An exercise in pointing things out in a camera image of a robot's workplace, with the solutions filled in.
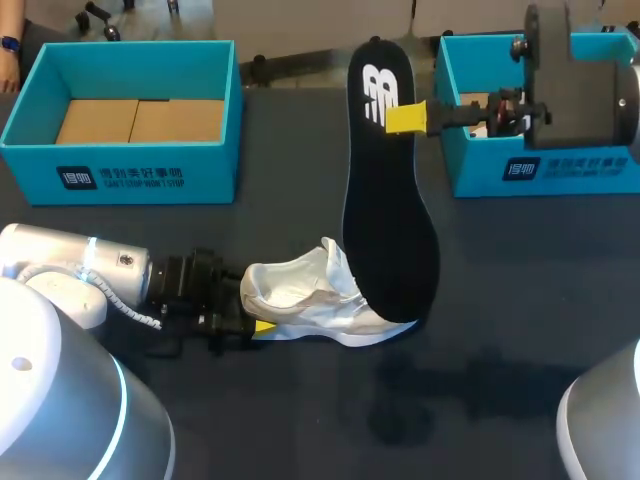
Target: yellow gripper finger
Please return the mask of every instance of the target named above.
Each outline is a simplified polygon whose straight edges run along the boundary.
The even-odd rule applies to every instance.
[[[427,102],[387,108],[387,133],[427,133]]]

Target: hand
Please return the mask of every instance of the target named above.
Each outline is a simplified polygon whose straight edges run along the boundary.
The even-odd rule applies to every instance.
[[[0,49],[0,93],[20,90],[20,65],[18,55]]]

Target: blue box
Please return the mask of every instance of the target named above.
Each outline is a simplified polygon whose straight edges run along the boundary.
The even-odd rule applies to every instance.
[[[460,94],[497,92],[524,84],[523,62],[509,49],[514,35],[443,37],[436,63],[436,96],[460,105]],[[626,33],[574,33],[579,60],[628,65],[636,42]],[[523,137],[473,138],[467,128],[442,134],[456,197],[640,192],[640,165],[626,147],[527,150]]]
[[[72,99],[224,100],[220,141],[56,145]],[[233,42],[47,44],[0,148],[32,205],[231,203],[242,104]]]

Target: white shoe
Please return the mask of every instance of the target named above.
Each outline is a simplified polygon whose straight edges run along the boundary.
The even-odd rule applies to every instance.
[[[240,285],[242,305],[254,317],[277,325],[261,340],[293,340],[321,335],[348,347],[373,345],[416,322],[392,323],[377,315],[362,297],[347,258],[336,242],[286,263],[256,263]]]

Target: black tablecloth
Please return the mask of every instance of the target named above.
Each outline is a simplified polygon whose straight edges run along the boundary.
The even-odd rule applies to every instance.
[[[339,239],[344,92],[246,100],[234,205],[32,209],[2,164],[0,224],[159,256],[211,247],[236,267]],[[418,140],[417,165],[442,251],[426,325],[360,350],[298,341],[215,358],[194,339],[180,360],[147,360],[176,430],[175,478],[566,478],[564,389],[640,333],[640,197],[454,200],[437,140]]]

